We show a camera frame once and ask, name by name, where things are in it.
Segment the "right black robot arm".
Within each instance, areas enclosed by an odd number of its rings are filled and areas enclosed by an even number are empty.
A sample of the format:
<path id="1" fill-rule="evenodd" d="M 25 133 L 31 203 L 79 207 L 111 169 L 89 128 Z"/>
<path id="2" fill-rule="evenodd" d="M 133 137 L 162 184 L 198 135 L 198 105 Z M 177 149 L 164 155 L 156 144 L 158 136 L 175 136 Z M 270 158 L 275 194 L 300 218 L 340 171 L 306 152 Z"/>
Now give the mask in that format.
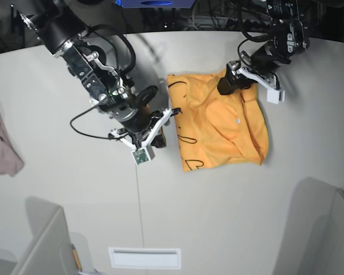
<path id="1" fill-rule="evenodd" d="M 80 80 L 92 109 L 122 125 L 110 130 L 105 139 L 129 147 L 137 165 L 152 161 L 153 149 L 166 146 L 163 125 L 182 111 L 169 107 L 151 111 L 149 103 L 158 93 L 155 85 L 132 91 L 135 84 L 128 74 L 135 68 L 136 54 L 129 40 L 112 26 L 88 26 L 64 1 L 18 1 L 17 5 L 24 24 L 52 56 L 63 58 L 70 74 Z M 119 63 L 108 65 L 105 50 L 85 40 L 99 30 L 109 30 L 124 42 L 131 55 L 126 68 Z"/>

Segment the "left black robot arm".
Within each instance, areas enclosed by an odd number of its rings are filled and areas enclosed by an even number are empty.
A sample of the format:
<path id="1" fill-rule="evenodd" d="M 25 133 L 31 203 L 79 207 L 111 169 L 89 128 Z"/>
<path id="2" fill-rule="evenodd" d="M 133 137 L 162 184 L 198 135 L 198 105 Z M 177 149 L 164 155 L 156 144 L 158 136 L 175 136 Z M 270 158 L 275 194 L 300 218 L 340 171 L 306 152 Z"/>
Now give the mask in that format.
<path id="1" fill-rule="evenodd" d="M 259 36 L 252 36 L 244 26 L 243 12 L 249 2 L 238 1 L 236 6 L 239 29 L 245 40 L 237 47 L 239 59 L 226 64 L 225 76 L 217 85 L 218 92 L 231 95 L 259 84 L 267 90 L 267 102 L 282 103 L 286 92 L 276 71 L 289 65 L 292 56 L 310 46 L 298 1 L 264 1 L 270 28 Z"/>

